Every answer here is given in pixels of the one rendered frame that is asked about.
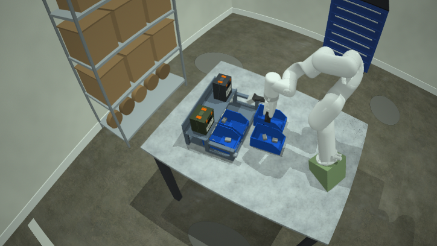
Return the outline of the dark grey tool case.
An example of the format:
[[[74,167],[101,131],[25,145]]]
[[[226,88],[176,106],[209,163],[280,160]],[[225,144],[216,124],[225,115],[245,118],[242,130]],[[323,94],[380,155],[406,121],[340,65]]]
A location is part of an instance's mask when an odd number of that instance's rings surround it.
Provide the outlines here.
[[[218,74],[212,82],[214,99],[226,102],[232,93],[231,76]]]

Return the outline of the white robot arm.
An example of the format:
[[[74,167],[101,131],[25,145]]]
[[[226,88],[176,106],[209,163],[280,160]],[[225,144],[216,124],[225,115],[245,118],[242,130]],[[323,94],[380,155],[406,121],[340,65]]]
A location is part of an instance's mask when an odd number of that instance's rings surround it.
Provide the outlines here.
[[[335,55],[331,48],[321,47],[305,61],[292,64],[285,70],[282,79],[275,72],[266,74],[264,97],[254,93],[248,97],[246,102],[248,104],[255,101],[264,103],[265,100],[268,103],[275,102],[279,94],[293,97],[299,77],[306,74],[310,78],[315,78],[321,72],[340,77],[324,98],[316,103],[314,110],[308,116],[310,127],[317,131],[319,153],[316,161],[320,165],[328,166],[342,159],[342,155],[336,150],[334,119],[342,111],[346,100],[357,89],[363,78],[363,60],[357,51],[349,50],[341,57]]]

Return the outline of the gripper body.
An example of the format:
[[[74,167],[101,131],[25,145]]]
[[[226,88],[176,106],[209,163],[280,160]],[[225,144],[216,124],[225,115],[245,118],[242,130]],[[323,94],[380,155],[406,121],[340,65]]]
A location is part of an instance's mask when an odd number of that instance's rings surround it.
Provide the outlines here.
[[[264,111],[263,111],[263,115],[264,116],[265,116],[266,112],[269,112],[269,117],[270,118],[273,117],[275,109],[277,107],[277,101],[275,101],[275,102],[267,102],[267,100],[265,100]]]

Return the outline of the dark grey shelf rack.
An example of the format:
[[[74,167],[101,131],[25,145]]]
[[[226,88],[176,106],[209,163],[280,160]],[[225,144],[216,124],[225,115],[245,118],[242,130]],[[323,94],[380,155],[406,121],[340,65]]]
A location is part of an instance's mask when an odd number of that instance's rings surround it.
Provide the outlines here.
[[[248,99],[249,95],[237,92],[237,89],[232,88],[232,93],[230,94],[229,98],[226,102],[220,101],[217,99],[214,99],[213,95],[213,88],[212,88],[212,82],[215,80],[215,77],[212,79],[212,81],[209,83],[208,87],[205,89],[205,91],[202,93],[194,107],[189,112],[188,116],[185,118],[185,120],[182,123],[182,130],[183,135],[185,138],[185,143],[187,145],[190,145],[190,143],[194,143],[196,145],[199,145],[201,147],[205,147],[205,151],[211,154],[214,154],[216,156],[234,161],[235,158],[237,158],[238,151],[244,141],[244,138],[247,135],[247,132],[250,129],[250,126],[252,125],[252,122],[254,120],[254,115],[258,109],[259,104],[262,104],[263,102],[256,101],[255,105],[251,105],[245,102],[241,102],[237,100],[237,97],[241,97],[244,99]],[[231,100],[233,99],[233,102]],[[192,115],[193,111],[196,109],[198,104],[210,107],[214,109],[214,123],[209,129],[209,132],[207,135],[200,134],[198,132],[192,131],[191,125],[190,125],[190,116]],[[222,118],[224,112],[228,110],[232,110],[234,112],[241,113],[246,119],[249,120],[248,128],[243,136],[243,138],[240,141],[240,144],[235,152],[235,149],[229,148],[227,146],[221,145],[219,143],[215,143],[213,141],[210,141],[209,138],[211,137],[213,131],[215,130],[217,124],[219,123],[220,119]],[[191,140],[191,141],[190,141]],[[202,140],[204,140],[204,144]],[[229,154],[225,154],[224,152],[221,152],[219,150],[215,150],[213,148],[210,148],[210,146],[214,148],[218,148],[220,150],[229,152]]]

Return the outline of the blue bin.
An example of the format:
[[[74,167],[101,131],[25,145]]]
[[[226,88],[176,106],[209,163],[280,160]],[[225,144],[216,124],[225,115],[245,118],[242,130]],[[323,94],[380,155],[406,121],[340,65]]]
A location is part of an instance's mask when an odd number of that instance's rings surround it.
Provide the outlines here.
[[[263,141],[262,134],[267,135]],[[278,142],[272,142],[272,138],[278,138]],[[250,137],[250,146],[259,148],[270,153],[279,155],[285,142],[285,136],[278,130],[260,123],[257,123]]]
[[[272,117],[272,119],[270,120],[270,123],[265,122],[264,118],[265,116],[263,115],[263,110],[264,110],[264,105],[259,104],[258,109],[254,115],[254,126],[256,126],[257,123],[278,129],[281,131],[281,133],[283,133],[285,124],[287,122],[287,117],[285,114],[283,114],[282,111],[276,109],[275,113]]]
[[[230,137],[231,138],[231,142],[225,142],[225,137]],[[237,134],[233,129],[228,128],[228,127],[224,127],[222,125],[218,125],[216,126],[215,130],[213,131],[211,137],[209,138],[210,141],[213,141],[215,143],[227,146],[229,148],[233,148],[235,149],[235,151],[237,150],[239,144],[240,144],[240,135]],[[211,147],[215,150],[219,150],[221,152],[227,153],[226,151],[222,151],[220,149]]]
[[[225,124],[222,123],[223,117],[227,118]],[[249,124],[248,124],[248,120],[241,113],[237,113],[232,110],[226,109],[218,125],[222,125],[224,127],[233,129],[242,138]]]

